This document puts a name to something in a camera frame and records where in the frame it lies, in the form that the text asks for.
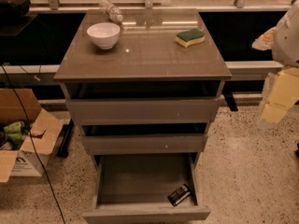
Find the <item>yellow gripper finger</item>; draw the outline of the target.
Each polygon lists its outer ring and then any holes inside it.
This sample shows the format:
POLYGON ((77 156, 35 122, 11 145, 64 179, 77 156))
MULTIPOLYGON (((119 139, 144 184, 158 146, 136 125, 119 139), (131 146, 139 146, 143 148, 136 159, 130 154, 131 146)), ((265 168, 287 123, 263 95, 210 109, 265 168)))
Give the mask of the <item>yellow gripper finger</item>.
POLYGON ((299 69, 283 68, 277 74, 269 73, 263 84, 259 104, 258 124, 271 128, 279 124, 299 101, 299 69))
POLYGON ((261 51, 271 49, 275 31, 276 31, 275 27, 268 29, 266 32, 264 32, 262 35, 260 35, 258 38, 256 38, 253 41, 251 46, 254 49, 261 50, 261 51))

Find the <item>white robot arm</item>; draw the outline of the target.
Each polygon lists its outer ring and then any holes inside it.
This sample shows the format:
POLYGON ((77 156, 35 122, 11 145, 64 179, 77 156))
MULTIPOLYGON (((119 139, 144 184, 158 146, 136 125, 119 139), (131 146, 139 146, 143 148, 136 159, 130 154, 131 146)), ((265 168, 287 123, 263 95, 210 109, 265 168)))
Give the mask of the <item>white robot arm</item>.
POLYGON ((278 24, 252 43, 257 50, 271 50, 274 61, 283 65, 269 73, 259 104, 261 127, 277 125, 299 101, 299 1, 295 1, 278 24))

